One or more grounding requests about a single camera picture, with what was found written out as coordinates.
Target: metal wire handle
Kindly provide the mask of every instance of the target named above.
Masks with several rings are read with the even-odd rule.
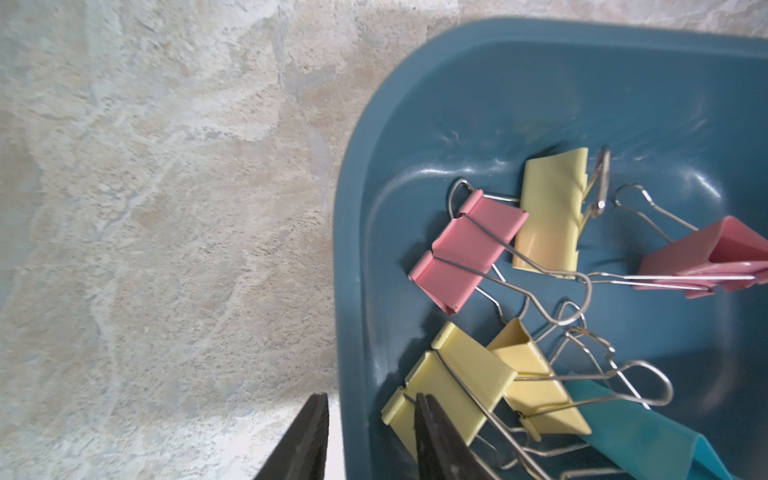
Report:
[[[565,300],[563,303],[560,304],[560,308],[558,308],[558,318],[560,319],[563,316],[563,312],[565,311],[566,306],[572,306],[577,311],[580,311],[578,308],[578,305],[573,300]],[[584,314],[581,314],[581,328],[584,330],[587,330],[587,318],[584,316]],[[556,325],[552,325],[549,328],[546,329],[541,335],[534,338],[534,342],[539,343],[541,342],[546,336],[548,336],[554,329],[556,329]],[[557,344],[557,346],[554,349],[554,353],[551,355],[551,358],[548,359],[549,365],[553,366],[554,363],[557,361],[558,358],[560,358],[560,355],[563,353],[563,350],[565,349],[565,346],[570,341],[571,343],[574,343],[576,346],[578,346],[582,352],[589,358],[589,360],[592,362],[592,365],[594,365],[595,369],[603,373],[603,367],[600,366],[600,363],[597,359],[594,358],[594,355],[592,354],[592,351],[587,348],[587,346],[580,341],[578,338],[582,336],[580,333],[572,333],[570,329],[566,329],[564,332],[563,338],[560,340],[560,342]],[[603,383],[609,388],[612,389],[611,384],[608,383],[606,379],[603,380]]]
[[[528,434],[528,431],[523,429],[522,427],[521,427],[520,433],[524,433],[524,434],[526,434],[528,439],[530,438],[530,436]],[[487,447],[489,447],[493,451],[493,457],[494,457],[494,460],[496,461],[496,466],[500,470],[509,470],[510,468],[516,466],[519,463],[517,457],[512,459],[510,462],[501,463],[501,461],[499,460],[501,455],[499,454],[498,449],[492,443],[490,443],[488,440],[484,439],[480,435],[477,435],[475,438],[477,440],[480,440],[481,442],[483,442]],[[589,446],[588,443],[577,443],[577,444],[574,444],[574,445],[569,445],[567,447],[560,447],[560,448],[557,448],[557,449],[550,449],[550,450],[532,449],[531,447],[529,447],[527,445],[523,445],[522,448],[526,452],[532,453],[533,455],[536,455],[538,457],[550,458],[550,457],[555,457],[555,456],[558,456],[558,455],[564,455],[564,454],[570,453],[570,452],[576,452],[577,450],[586,449],[588,446]]]
[[[623,203],[619,201],[619,194],[621,191],[625,188],[632,187],[641,192],[643,195],[643,198],[648,202],[648,204],[653,207],[654,210],[659,212],[660,214],[665,215],[666,217],[671,218],[672,220],[678,222],[680,225],[683,225],[684,227],[691,229],[693,231],[698,231],[696,227],[688,223],[687,221],[683,220],[682,218],[678,217],[675,214],[670,213],[669,211],[665,210],[662,207],[659,207],[653,200],[653,198],[650,197],[650,194],[647,190],[645,190],[645,187],[643,187],[640,184],[625,184],[619,187],[616,190],[616,194],[614,195],[614,204],[617,207],[624,208],[626,210],[629,210],[630,212],[638,215],[640,218],[645,220],[649,225],[651,225],[654,230],[657,231],[668,243],[673,243],[674,240],[667,235],[661,227],[656,225],[656,223],[651,220],[648,215],[644,214],[643,212],[640,212],[639,210],[635,210],[634,208],[627,207]],[[706,292],[712,292],[713,290],[711,287],[708,286],[701,286],[701,285],[690,285],[686,284],[688,282],[695,283],[697,281],[703,281],[703,280],[709,280],[709,281],[724,281],[724,280],[755,280],[754,275],[619,275],[617,273],[607,273],[607,272],[592,272],[589,273],[588,276],[605,276],[608,277],[606,280],[593,280],[592,283],[613,283],[616,285],[632,285],[632,286],[650,286],[653,288],[661,288],[661,289],[669,289],[669,290],[697,290],[697,291],[706,291]],[[676,281],[681,284],[672,284],[672,283],[655,283],[652,281],[643,281],[643,280],[666,280],[666,281]]]
[[[614,194],[614,205],[616,205],[617,207],[620,207],[620,208],[626,208],[630,212],[638,215],[640,218],[645,220],[649,225],[651,225],[654,228],[654,230],[656,230],[659,233],[659,235],[664,237],[664,239],[667,242],[672,243],[672,242],[674,242],[674,240],[672,240],[670,238],[670,236],[667,235],[661,229],[661,227],[656,225],[653,220],[648,218],[648,215],[644,214],[643,212],[640,212],[639,210],[635,210],[634,208],[627,207],[626,205],[624,205],[623,203],[621,203],[619,201],[619,193],[621,193],[621,191],[624,188],[627,188],[627,187],[637,188],[640,191],[640,193],[643,194],[643,197],[645,198],[645,201],[647,201],[648,204],[651,205],[653,207],[653,209],[656,210],[657,212],[659,212],[660,214],[666,215],[667,217],[671,218],[672,220],[678,222],[683,227],[689,228],[689,229],[693,230],[694,232],[699,230],[698,228],[694,227],[693,225],[691,225],[687,221],[683,220],[682,218],[678,217],[677,215],[671,214],[670,212],[666,211],[664,208],[661,208],[658,205],[656,205],[655,202],[654,202],[654,199],[651,198],[650,194],[648,193],[648,191],[645,190],[645,187],[643,187],[640,184],[625,184],[625,185],[620,186],[618,189],[616,189],[616,193]]]
[[[605,373],[592,373],[592,374],[586,374],[586,375],[553,375],[553,376],[518,375],[517,378],[515,378],[515,381],[516,382],[540,382],[540,381],[546,381],[546,380],[549,380],[549,381],[559,380],[561,382],[567,382],[570,380],[602,380],[602,379],[609,379],[609,378],[618,376],[619,373],[622,373],[625,370],[628,370],[636,366],[649,369],[651,372],[655,373],[656,376],[659,377],[659,379],[661,379],[661,382],[664,384],[664,395],[661,396],[661,398],[646,399],[646,398],[638,398],[636,396],[630,396],[625,393],[615,393],[613,395],[606,395],[602,397],[597,397],[595,399],[581,400],[580,402],[569,403],[564,406],[547,407],[542,410],[538,410],[536,413],[532,413],[530,415],[522,415],[522,414],[519,414],[519,415],[521,415],[522,419],[530,419],[532,417],[546,415],[552,412],[559,412],[560,410],[572,409],[574,407],[589,405],[592,403],[610,402],[612,400],[627,400],[628,402],[644,403],[644,404],[648,404],[649,406],[668,405],[672,401],[672,398],[674,397],[674,388],[672,386],[672,382],[669,380],[669,378],[667,378],[666,375],[664,375],[664,372],[659,370],[652,363],[646,362],[645,360],[630,360],[626,362],[624,365],[616,369],[610,369]]]
[[[564,335],[563,343],[561,344],[561,347],[559,348],[558,353],[555,356],[555,358],[553,358],[553,360],[550,362],[550,365],[552,363],[554,363],[554,361],[557,359],[557,357],[560,355],[560,353],[562,353],[563,347],[565,347],[566,343],[568,341],[571,341],[572,343],[575,343],[576,345],[578,345],[581,348],[581,350],[585,354],[587,354],[589,359],[592,361],[592,364],[597,368],[598,372],[604,373],[603,369],[600,367],[600,364],[594,358],[594,355],[592,355],[592,352],[589,351],[589,349],[587,348],[587,346],[585,344],[583,344],[582,342],[580,342],[578,340],[578,337],[581,337],[581,336],[588,336],[589,338],[591,338],[591,339],[595,340],[596,342],[600,343],[606,349],[607,352],[606,352],[605,357],[604,357],[605,361],[608,363],[608,365],[611,367],[611,369],[617,370],[617,376],[621,379],[621,381],[629,389],[629,391],[632,392],[632,395],[634,395],[638,399],[642,399],[640,393],[630,383],[630,381],[627,378],[627,376],[622,371],[619,370],[618,365],[614,361],[614,356],[616,355],[616,349],[614,348],[614,346],[610,342],[608,342],[606,339],[604,339],[603,337],[596,335],[595,333],[591,332],[590,330],[588,330],[586,328],[580,328],[580,327],[574,326],[574,327],[571,327],[571,328],[568,328],[568,329],[565,330],[565,335]],[[604,379],[603,383],[605,383],[605,385],[609,389],[613,389],[611,387],[611,384],[608,383],[607,379]],[[650,410],[650,406],[646,402],[643,402],[643,406],[646,409]]]
[[[509,320],[507,320],[504,317],[504,311],[502,310],[502,305],[496,300],[490,293],[486,292],[479,286],[475,287],[475,290],[480,292],[485,298],[488,300],[491,300],[496,307],[496,314],[498,315],[498,321],[502,323],[503,326],[506,326],[507,323],[509,323]],[[515,318],[522,320],[526,313],[528,313],[528,305],[530,305],[531,299],[528,297],[525,297],[525,300],[523,301],[523,306],[520,309],[520,312],[515,316]]]
[[[467,190],[470,192],[474,192],[477,190],[475,187],[472,186],[472,184],[469,183],[469,180],[466,178],[459,178],[457,181],[453,182],[453,185],[451,185],[451,189],[448,190],[448,215],[451,216],[451,219],[456,218],[456,215],[453,213],[453,195],[456,193],[458,188],[460,186],[464,185],[467,187]],[[517,197],[508,197],[506,195],[498,195],[498,194],[487,194],[483,192],[483,197],[490,198],[491,200],[500,200],[502,202],[509,202],[511,204],[519,204],[520,199]]]
[[[566,307],[566,306],[569,306],[569,305],[570,305],[570,306],[573,306],[573,307],[574,307],[574,309],[575,309],[577,312],[579,312],[579,316],[577,317],[577,319],[579,319],[579,320],[580,320],[580,323],[581,323],[581,326],[582,326],[582,327],[584,327],[584,328],[587,328],[587,318],[584,316],[584,314],[581,312],[581,309],[579,309],[579,306],[578,306],[578,305],[576,305],[576,302],[574,302],[573,300],[565,300],[563,303],[561,303],[561,304],[560,304],[560,307],[558,308],[558,313],[557,313],[557,315],[556,315],[556,317],[557,317],[558,321],[562,321],[562,318],[563,318],[563,313],[565,313],[565,307]],[[555,325],[555,324],[551,323],[551,324],[549,325],[549,327],[548,327],[548,328],[547,328],[547,329],[546,329],[544,332],[542,332],[542,333],[538,334],[538,335],[537,335],[537,336],[536,336],[536,337],[533,339],[533,341],[534,341],[534,342],[536,342],[536,343],[539,343],[539,342],[541,342],[541,341],[542,341],[544,338],[546,338],[546,337],[547,337],[547,336],[548,336],[550,333],[552,333],[552,332],[554,331],[554,329],[556,329],[556,328],[558,328],[558,325]]]

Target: stone surface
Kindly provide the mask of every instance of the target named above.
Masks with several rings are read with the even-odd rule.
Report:
[[[0,478],[250,478],[312,392],[366,102],[490,15],[768,36],[764,0],[0,2]]]

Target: yellow binder clip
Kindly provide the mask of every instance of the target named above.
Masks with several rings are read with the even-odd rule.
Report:
[[[418,458],[413,421],[413,399],[417,393],[437,398],[467,445],[486,420],[485,413],[454,380],[437,352],[489,411],[493,411],[517,376],[516,371],[453,323],[445,324],[432,348],[435,351],[422,355],[407,375],[406,385],[395,391],[381,411],[384,424],[392,427],[414,459]]]
[[[529,213],[518,231],[515,248],[551,270],[576,271],[577,243],[584,225],[605,210],[611,153],[603,147],[592,178],[587,176],[587,148],[525,162],[520,208]],[[581,205],[600,179],[597,200],[586,212]],[[539,271],[520,257],[512,266]]]
[[[488,344],[488,350],[517,371],[520,379],[525,375],[555,375],[519,318],[514,318],[504,327]],[[543,406],[566,406],[573,403],[562,382],[513,382],[507,388],[504,398],[512,409],[523,414],[521,424],[536,442],[541,441],[542,433],[592,433],[578,409],[562,409],[528,417]]]

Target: binder clip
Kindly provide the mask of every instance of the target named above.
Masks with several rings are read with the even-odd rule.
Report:
[[[638,189],[648,204],[694,232],[673,241],[646,214],[619,201],[620,192]],[[632,285],[637,290],[684,290],[687,298],[712,295],[713,287],[726,291],[748,288],[755,283],[768,283],[768,240],[735,217],[725,217],[701,230],[655,204],[639,184],[626,184],[616,190],[614,203],[645,220],[670,244],[649,253],[637,275],[595,272],[589,276],[608,277],[595,283]]]
[[[438,358],[442,362],[445,369],[451,374],[451,376],[453,376],[456,383],[459,386],[461,386],[461,388],[465,391],[467,396],[472,398],[473,402],[478,406],[478,408],[483,411],[486,419],[488,420],[488,423],[494,426],[494,428],[499,433],[502,434],[502,436],[509,442],[512,448],[515,450],[515,458],[507,464],[502,464],[499,461],[497,448],[494,447],[493,444],[491,444],[489,441],[482,438],[480,435],[477,435],[476,438],[478,440],[485,443],[495,452],[495,456],[497,460],[496,462],[497,468],[501,470],[508,470],[510,468],[515,467],[516,465],[522,465],[525,468],[525,470],[533,478],[542,479],[542,480],[552,480],[552,477],[541,467],[541,465],[539,465],[535,461],[534,457],[547,458],[547,457],[552,457],[556,455],[563,455],[569,452],[587,448],[589,446],[588,443],[580,443],[577,445],[569,445],[568,447],[564,447],[560,449],[542,451],[538,449],[532,449],[526,445],[521,445],[520,442],[517,442],[515,440],[513,434],[525,432],[527,435],[530,436],[531,435],[530,432],[527,432],[527,429],[525,428],[509,427],[505,425],[492,411],[488,410],[482,405],[482,403],[477,398],[477,396],[475,396],[470,390],[470,388],[468,388],[467,385],[464,384],[459,374],[457,374],[454,371],[454,369],[451,367],[451,364],[446,362],[445,359],[442,357],[442,355],[440,355],[440,353],[438,353]],[[638,397],[629,396],[621,393],[614,393],[608,390],[604,396],[597,396],[597,397],[593,396],[589,399],[579,399],[578,401],[574,400],[573,402],[567,405],[545,406],[543,408],[538,409],[537,412],[532,415],[522,415],[520,412],[518,412],[521,423],[523,423],[527,419],[533,419],[534,417],[539,415],[547,415],[547,414],[551,414],[552,412],[565,411],[568,409],[576,409],[575,407],[582,407],[585,405],[590,405],[590,404],[599,403],[599,402],[608,402],[611,400],[628,400],[630,402],[646,402],[654,406],[662,406],[662,405],[668,404],[672,400],[672,396],[674,394],[672,390],[672,385],[669,382],[669,379],[656,367],[652,366],[650,363],[645,362],[643,360],[632,360],[630,362],[626,362],[622,366],[618,366],[615,369],[611,369],[607,372],[602,372],[602,373],[593,374],[593,375],[526,376],[526,375],[518,374],[518,376],[515,378],[515,381],[517,382],[520,380],[524,380],[524,381],[534,382],[534,381],[554,380],[554,381],[570,382],[570,381],[586,380],[586,379],[609,379],[634,366],[643,366],[659,375],[659,377],[664,382],[664,386],[665,386],[665,393],[662,397],[660,397],[659,399],[638,398]],[[619,467],[617,468],[608,467],[608,468],[583,468],[578,470],[567,470],[565,472],[562,472],[559,478],[561,480],[564,480],[566,478],[578,478],[578,477],[593,476],[593,475],[613,475],[613,474],[621,474],[621,473],[625,473],[625,471],[619,465]]]
[[[514,202],[514,198],[484,194],[467,180],[459,179],[449,191],[448,211],[451,217],[454,217],[453,194],[460,185],[467,186],[472,192],[469,199],[462,205],[458,215],[451,219],[451,223],[443,230],[440,238],[432,244],[432,250],[424,254],[409,274],[409,278],[419,285],[443,311],[449,315],[458,312],[472,292],[477,290],[493,301],[501,314],[498,301],[478,287],[480,281],[485,278],[522,293],[530,302],[533,302],[534,307],[550,323],[565,325],[578,317],[574,314],[563,320],[555,320],[533,293],[508,283],[498,269],[495,269],[498,278],[488,275],[490,268],[495,267],[493,263],[504,250],[523,258],[541,273],[557,278],[571,276],[580,280],[586,289],[581,310],[585,311],[589,307],[592,298],[592,282],[589,276],[580,272],[546,269],[509,245],[515,232],[519,230],[522,222],[525,222],[527,214],[518,208],[500,204],[495,200],[505,199]],[[500,230],[504,231],[502,236],[497,234]]]
[[[392,427],[400,442],[417,458],[413,415],[410,401],[418,393],[433,395],[448,414],[459,435],[469,445],[485,423],[483,411],[464,394],[462,387],[446,369],[444,361],[455,369],[455,377],[467,385],[483,408],[493,410],[517,376],[497,356],[462,332],[455,324],[446,323],[407,375],[405,386],[395,391],[382,409],[382,421]]]
[[[671,402],[673,396],[674,396],[674,390],[672,387],[671,382],[669,379],[655,366],[651,365],[648,362],[645,362],[643,360],[632,360],[630,362],[625,363],[622,366],[619,366],[614,361],[614,355],[616,353],[616,349],[611,345],[610,342],[608,342],[606,339],[592,333],[587,329],[587,320],[584,317],[583,313],[579,310],[578,305],[574,303],[571,300],[564,301],[560,308],[558,309],[557,318],[561,319],[564,315],[564,309],[566,306],[572,306],[574,309],[576,309],[577,314],[579,315],[579,320],[581,321],[581,326],[570,326],[564,331],[564,335],[560,342],[556,343],[556,347],[553,348],[553,355],[551,356],[551,360],[547,361],[543,358],[543,355],[541,354],[541,351],[536,346],[537,341],[541,341],[544,339],[549,333],[551,333],[555,328],[557,328],[556,324],[552,324],[548,329],[546,329],[541,335],[537,337],[536,340],[532,339],[531,336],[525,331],[525,328],[520,323],[519,319],[512,320],[503,330],[502,332],[488,345],[488,349],[494,352],[499,358],[502,358],[507,364],[512,366],[515,370],[518,372],[518,376],[516,377],[515,381],[511,384],[510,388],[508,389],[507,393],[505,393],[505,398],[508,401],[508,404],[518,413],[518,417],[520,420],[520,423],[525,428],[525,431],[527,432],[529,438],[533,438],[536,442],[541,441],[541,433],[575,433],[577,435],[586,435],[587,437],[591,434],[591,428],[589,426],[588,419],[585,419],[580,413],[578,415],[569,415],[565,416],[566,419],[569,420],[569,422],[558,422],[557,420],[552,421],[553,417],[557,418],[557,415],[563,415],[564,413],[570,412],[571,414],[573,412],[578,412],[578,409],[575,407],[579,407],[582,405],[587,405],[584,403],[581,403],[585,399],[572,399],[569,395],[565,395],[566,400],[565,401],[550,401],[547,403],[546,401],[541,402],[539,405],[531,407],[530,404],[525,405],[523,402],[521,402],[522,399],[512,399],[510,401],[510,391],[513,389],[519,389],[518,394],[523,395],[523,399],[532,399],[533,402],[536,403],[539,400],[543,400],[541,396],[534,396],[535,391],[528,390],[529,387],[538,386],[538,384],[531,384],[526,385],[523,382],[526,381],[537,381],[537,380],[543,380],[543,379],[552,379],[552,382],[541,382],[542,385],[547,385],[550,387],[552,386],[559,386],[561,389],[564,389],[562,382],[569,382],[572,381],[571,379],[601,379],[607,384],[607,379],[618,376],[621,378],[621,380],[625,383],[625,385],[629,388],[629,390],[632,392],[632,396],[626,395],[626,394],[620,394],[620,393],[614,393],[610,390],[606,390],[606,394],[603,396],[600,396],[598,398],[595,398],[597,396],[593,396],[589,399],[586,399],[589,403],[597,403],[597,402],[607,402],[611,400],[628,400],[632,403],[641,403],[643,406],[647,409],[650,408],[651,405],[653,406],[663,406]],[[595,359],[594,354],[587,348],[587,346],[580,341],[581,337],[590,337],[596,342],[598,342],[601,346],[603,346],[606,349],[605,354],[605,360],[607,364],[610,366],[610,369],[605,372],[599,362]],[[552,369],[552,365],[554,362],[557,361],[559,356],[564,351],[565,346],[568,343],[573,343],[586,354],[590,358],[593,365],[595,365],[598,374],[589,375],[589,376],[574,376],[574,375],[568,375],[568,376],[556,376],[554,374],[554,370]],[[635,367],[635,366],[642,366],[646,369],[651,370],[654,374],[656,374],[662,381],[665,387],[665,393],[663,396],[661,396],[659,399],[646,399],[641,397],[640,393],[632,386],[632,384],[627,380],[627,377],[624,375],[624,371],[626,371],[629,368]],[[545,371],[544,375],[532,375],[532,372],[529,372],[528,369],[530,368],[540,368]],[[546,393],[551,398],[552,390],[547,390]],[[542,419],[548,419],[549,422],[544,423],[546,425],[544,428],[541,427],[541,420]],[[554,425],[554,428],[545,431],[547,427],[550,425]],[[578,428],[584,428],[583,432],[575,431]],[[481,440],[483,443],[485,443],[487,446],[489,446],[494,452],[495,456],[497,458],[497,466],[501,470],[507,470],[515,465],[517,465],[519,462],[518,458],[513,459],[511,462],[502,464],[498,460],[498,450],[485,440],[484,438],[478,436],[478,439]],[[532,454],[533,456],[538,456],[542,458],[552,457],[556,455],[563,455],[569,452],[573,452],[578,449],[586,448],[588,447],[588,443],[580,443],[577,445],[569,445],[568,447],[560,448],[560,449],[551,449],[551,450],[538,450],[538,449],[532,449],[527,447],[526,445],[523,446],[523,449]],[[530,473],[534,478],[538,478],[536,476],[535,472],[532,472],[531,469],[528,467],[528,465],[523,464],[523,466],[528,470],[528,473]],[[569,470],[566,472],[561,473],[560,478],[577,478],[582,476],[593,476],[593,475],[613,475],[613,474],[620,474],[625,473],[625,471],[622,468],[586,468],[586,469],[578,469],[578,470]]]
[[[465,185],[470,190],[469,198],[454,215],[452,199],[456,189]],[[504,247],[488,237],[476,222],[487,227],[494,235],[510,242],[528,218],[523,210],[505,205],[497,200],[516,202],[500,195],[485,194],[475,189],[467,180],[459,179],[451,187],[448,196],[448,212],[451,221],[440,236],[432,243],[421,260],[413,267],[408,278],[418,285],[441,310],[449,315],[457,313],[478,288],[482,278],[466,270],[435,260],[435,256],[470,266],[487,273],[492,267],[504,279],[494,262]]]
[[[519,318],[514,318],[486,347],[519,375],[553,376],[554,370]],[[525,384],[513,382],[504,398],[516,412],[530,415],[543,406],[568,405],[571,397],[562,382]],[[589,425],[577,409],[564,409],[522,420],[531,437],[541,441],[542,433],[589,435]]]
[[[576,403],[611,392],[589,380],[566,386]],[[592,426],[583,440],[637,480],[733,480],[703,435],[658,412],[630,402],[579,409]]]
[[[530,216],[518,232],[515,248],[545,268],[576,271],[581,231],[590,218],[605,211],[611,152],[606,147],[600,150],[589,179],[587,154],[587,148],[577,148],[525,162],[520,208]],[[581,206],[598,179],[597,199],[582,213]],[[523,257],[514,258],[512,266],[538,270]]]
[[[564,303],[561,304],[560,309],[558,311],[558,318],[562,317],[564,308],[566,306],[573,306],[576,310],[578,310],[578,305],[576,305],[576,303],[574,303],[574,302],[572,302],[570,300],[567,300],[567,301],[565,301]],[[626,362],[622,366],[617,366],[615,361],[613,360],[613,357],[614,357],[614,355],[616,353],[616,349],[606,339],[603,339],[602,337],[600,337],[600,336],[592,333],[591,331],[587,330],[587,328],[586,328],[586,319],[583,316],[581,316],[581,324],[582,324],[582,326],[571,326],[571,327],[568,327],[567,329],[565,329],[564,335],[563,335],[561,341],[556,344],[555,348],[553,348],[553,355],[551,356],[550,365],[554,364],[554,362],[562,354],[562,352],[564,350],[564,347],[568,343],[573,343],[573,344],[579,346],[582,349],[582,351],[584,351],[584,353],[587,354],[590,357],[590,360],[596,366],[596,368],[598,370],[598,373],[596,373],[594,375],[575,375],[575,374],[570,374],[570,375],[566,375],[566,376],[552,376],[552,377],[550,377],[552,379],[554,379],[554,378],[560,379],[564,383],[565,388],[570,392],[570,397],[572,398],[572,403],[570,405],[567,405],[567,406],[544,407],[539,412],[551,412],[553,410],[554,411],[558,411],[558,409],[561,409],[559,411],[567,411],[567,409],[575,410],[576,409],[575,407],[578,407],[578,409],[581,411],[581,413],[584,413],[585,409],[589,408],[590,411],[594,413],[595,424],[593,425],[593,417],[592,416],[584,415],[583,418],[586,421],[586,423],[591,426],[592,433],[591,434],[580,434],[580,437],[583,440],[586,441],[585,443],[578,443],[578,444],[574,444],[574,445],[569,445],[569,446],[566,446],[566,447],[563,447],[563,448],[559,448],[559,449],[539,450],[539,449],[529,448],[526,445],[522,446],[522,448],[527,453],[529,453],[529,454],[531,454],[531,455],[533,455],[535,457],[549,458],[549,457],[554,457],[554,456],[558,456],[558,455],[565,455],[565,454],[568,454],[570,452],[574,452],[574,451],[577,451],[577,450],[581,450],[581,449],[587,448],[589,446],[593,446],[593,447],[597,448],[598,451],[603,452],[601,450],[601,448],[598,448],[598,445],[599,445],[599,447],[603,447],[604,446],[606,449],[610,449],[611,446],[612,446],[612,444],[611,444],[612,439],[606,439],[604,441],[601,439],[600,442],[596,442],[596,441],[593,440],[593,438],[595,438],[595,434],[598,433],[597,432],[597,427],[595,425],[599,425],[601,429],[606,429],[606,431],[608,431],[608,435],[610,435],[612,432],[615,432],[615,431],[622,432],[623,431],[622,429],[624,427],[623,427],[623,424],[621,422],[621,416],[620,415],[616,415],[613,418],[612,422],[605,422],[603,417],[602,417],[602,415],[603,415],[602,412],[603,412],[604,407],[596,405],[597,403],[610,402],[611,400],[627,400],[628,402],[610,402],[610,405],[611,406],[616,406],[616,405],[618,405],[618,406],[630,406],[630,407],[632,407],[634,409],[634,411],[638,411],[639,410],[641,412],[650,412],[650,413],[653,413],[654,415],[661,416],[661,415],[657,414],[656,412],[652,412],[652,411],[646,410],[646,409],[650,408],[649,405],[653,405],[653,406],[663,406],[663,405],[666,405],[669,402],[671,402],[671,400],[672,400],[672,398],[674,396],[674,390],[673,390],[671,382],[669,381],[669,379],[659,369],[657,369],[655,366],[652,366],[650,363],[645,362],[643,360],[631,360],[630,362]],[[545,330],[538,337],[538,340],[541,340],[541,339],[545,338],[552,331],[553,331],[553,328],[549,328],[549,329]],[[605,355],[605,359],[607,360],[608,365],[611,367],[607,372],[603,371],[603,369],[600,367],[600,364],[594,358],[594,355],[589,350],[589,348],[587,348],[586,345],[583,344],[583,342],[579,340],[583,336],[591,337],[592,339],[597,341],[600,345],[605,347],[605,349],[607,350],[607,353]],[[655,373],[661,379],[662,383],[664,384],[664,390],[665,390],[664,395],[661,396],[659,399],[645,399],[645,398],[642,398],[640,396],[640,394],[637,393],[637,390],[631,385],[631,383],[629,383],[629,381],[627,380],[626,376],[624,376],[624,374],[623,374],[624,371],[626,371],[627,369],[631,368],[632,366],[643,366],[643,367],[651,370],[651,372]],[[606,382],[606,384],[607,384],[607,379],[611,378],[612,376],[619,376],[624,381],[624,383],[627,385],[627,387],[630,389],[630,391],[632,391],[632,393],[634,395],[633,396],[629,396],[629,395],[626,395],[626,394],[616,393],[616,392],[613,392],[610,388],[601,387],[597,383],[592,381],[592,380],[598,380],[599,379],[599,380],[602,380],[602,381]],[[526,381],[526,380],[536,380],[536,379],[533,379],[533,378],[531,378],[529,376],[526,376],[523,373],[519,373],[515,383],[520,384],[520,382]],[[587,395],[582,395],[580,388],[584,384],[587,384],[587,385],[590,385],[590,386],[595,386],[595,387],[597,387],[600,390],[599,390],[599,392],[594,392],[594,393],[592,393],[592,394],[590,394],[588,396]],[[529,418],[534,417],[534,415],[521,415],[521,423],[523,423],[523,425],[525,424],[525,416],[527,416]],[[518,465],[518,464],[522,464],[525,467],[525,469],[528,471],[528,473],[531,474],[531,476],[533,476],[534,478],[540,478],[539,476],[536,475],[536,472],[532,472],[531,471],[531,469],[529,468],[529,465],[525,464],[524,462],[521,462],[519,457],[514,458],[511,462],[508,462],[506,464],[500,463],[500,461],[498,460],[499,459],[499,455],[498,455],[497,448],[494,447],[490,442],[484,440],[482,437],[478,437],[478,439],[482,440],[488,447],[490,447],[494,451],[495,457],[496,457],[496,460],[497,460],[496,463],[497,463],[498,468],[500,468],[502,470],[507,470],[507,469],[510,469],[510,468]],[[597,475],[616,475],[616,474],[621,474],[621,473],[630,473],[631,475],[635,476],[634,470],[630,470],[630,468],[634,468],[633,465],[627,465],[627,464],[623,463],[620,458],[612,457],[612,456],[606,454],[605,452],[603,452],[603,453],[611,461],[613,461],[616,464],[615,467],[583,468],[583,469],[579,469],[579,470],[567,470],[567,471],[561,473],[560,479],[564,479],[564,478],[580,478],[580,477],[585,477],[585,476],[590,476],[591,477],[591,476],[597,476]],[[667,451],[667,454],[668,455],[676,455],[674,450]],[[634,460],[635,460],[635,462],[639,462],[641,465],[644,462],[647,462],[647,460],[644,459],[642,455],[634,457]],[[635,477],[635,478],[638,478],[639,480],[650,480],[650,478],[661,478],[661,477],[654,477],[654,476],[652,476],[652,477]]]

